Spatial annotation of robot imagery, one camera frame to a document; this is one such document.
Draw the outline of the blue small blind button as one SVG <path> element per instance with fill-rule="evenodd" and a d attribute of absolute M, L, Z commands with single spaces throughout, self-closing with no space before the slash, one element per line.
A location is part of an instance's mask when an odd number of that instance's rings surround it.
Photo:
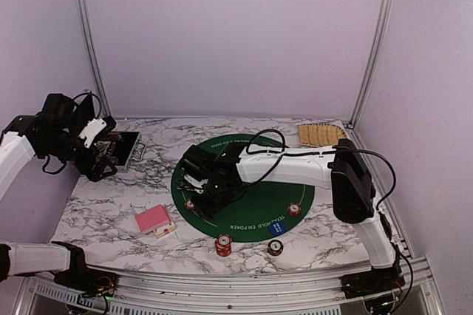
<path fill-rule="evenodd" d="M 269 225 L 269 231 L 272 235 L 279 236 L 287 231 L 287 227 L 282 221 L 276 221 Z"/>

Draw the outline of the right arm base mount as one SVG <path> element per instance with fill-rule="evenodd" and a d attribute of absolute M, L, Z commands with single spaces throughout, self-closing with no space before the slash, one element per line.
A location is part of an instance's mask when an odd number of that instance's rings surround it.
<path fill-rule="evenodd" d="M 341 277 L 341 291 L 347 299 L 365 297 L 400 289 L 406 284 L 400 266 L 400 257 L 388 268 L 371 268 L 369 271 Z"/>

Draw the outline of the single orange poker chip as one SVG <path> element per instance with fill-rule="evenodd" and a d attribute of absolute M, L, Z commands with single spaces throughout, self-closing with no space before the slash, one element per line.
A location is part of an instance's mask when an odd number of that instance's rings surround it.
<path fill-rule="evenodd" d="M 185 207 L 188 209 L 188 210 L 195 210 L 195 206 L 194 204 L 192 203 L 191 200 L 187 200 L 185 202 Z"/>

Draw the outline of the orange poker chip stack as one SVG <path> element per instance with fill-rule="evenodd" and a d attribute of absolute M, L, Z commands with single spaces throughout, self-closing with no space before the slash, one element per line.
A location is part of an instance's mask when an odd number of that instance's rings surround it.
<path fill-rule="evenodd" d="M 228 234 L 221 234 L 215 240 L 216 253 L 221 257 L 227 257 L 231 254 L 232 239 Z"/>

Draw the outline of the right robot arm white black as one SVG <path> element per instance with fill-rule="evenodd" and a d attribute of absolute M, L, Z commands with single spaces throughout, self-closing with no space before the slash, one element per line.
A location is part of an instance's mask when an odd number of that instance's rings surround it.
<path fill-rule="evenodd" d="M 236 195 L 261 183 L 287 183 L 326 189 L 332 193 L 333 213 L 350 224 L 369 256 L 373 270 L 366 284 L 382 291 L 395 279 L 396 252 L 392 232 L 375 201 L 372 175 L 363 161 L 366 151 L 341 138 L 333 146 L 290 148 L 261 143 L 261 132 L 247 141 L 231 141 L 219 152 L 190 146 L 179 167 L 193 191 L 191 202 L 210 219 L 236 200 Z"/>

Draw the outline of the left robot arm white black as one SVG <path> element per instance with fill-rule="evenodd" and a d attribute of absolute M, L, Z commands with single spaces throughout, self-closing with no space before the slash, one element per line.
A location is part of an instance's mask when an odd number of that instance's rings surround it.
<path fill-rule="evenodd" d="M 6 194 L 21 170 L 33 159 L 46 164 L 57 158 L 62 173 L 72 163 L 81 175 L 98 182 L 117 173 L 114 163 L 102 153 L 98 140 L 116 126 L 115 119 L 101 116 L 102 102 L 93 92 L 70 98 L 50 93 L 40 112 L 18 115 L 1 131 L 1 193 Z M 68 243 L 1 242 L 1 278 L 63 272 L 78 289 L 93 283 L 84 250 Z"/>

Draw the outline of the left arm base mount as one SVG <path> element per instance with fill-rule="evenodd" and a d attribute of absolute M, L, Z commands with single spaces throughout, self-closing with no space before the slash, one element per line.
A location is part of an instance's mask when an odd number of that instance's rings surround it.
<path fill-rule="evenodd" d="M 69 267 L 65 271 L 54 273 L 55 283 L 88 295 L 115 291 L 118 281 L 116 273 L 90 268 L 86 264 L 85 252 L 81 247 L 64 242 L 52 243 L 65 247 L 70 252 Z"/>

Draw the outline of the red playing card deck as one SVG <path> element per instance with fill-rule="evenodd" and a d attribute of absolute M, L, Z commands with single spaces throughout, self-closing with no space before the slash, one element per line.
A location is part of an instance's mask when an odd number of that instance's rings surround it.
<path fill-rule="evenodd" d="M 135 215 L 141 233 L 148 233 L 171 224 L 167 209 L 158 205 Z"/>

